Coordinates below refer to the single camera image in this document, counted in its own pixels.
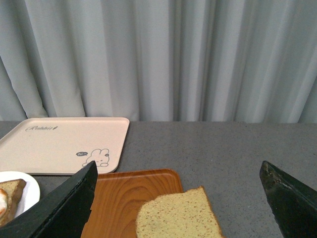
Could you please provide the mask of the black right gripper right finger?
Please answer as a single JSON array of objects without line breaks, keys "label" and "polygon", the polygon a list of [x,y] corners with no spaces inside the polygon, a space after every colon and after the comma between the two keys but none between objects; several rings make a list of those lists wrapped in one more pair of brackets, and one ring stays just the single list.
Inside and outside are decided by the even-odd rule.
[{"label": "black right gripper right finger", "polygon": [[317,192],[263,161],[260,179],[275,221],[285,238],[317,236]]}]

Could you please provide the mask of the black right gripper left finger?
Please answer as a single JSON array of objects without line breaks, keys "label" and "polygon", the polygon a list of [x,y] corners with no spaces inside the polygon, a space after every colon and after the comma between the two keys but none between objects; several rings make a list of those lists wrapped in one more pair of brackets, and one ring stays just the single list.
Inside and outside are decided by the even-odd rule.
[{"label": "black right gripper left finger", "polygon": [[95,161],[71,176],[26,212],[1,227],[2,238],[79,238],[95,197]]}]

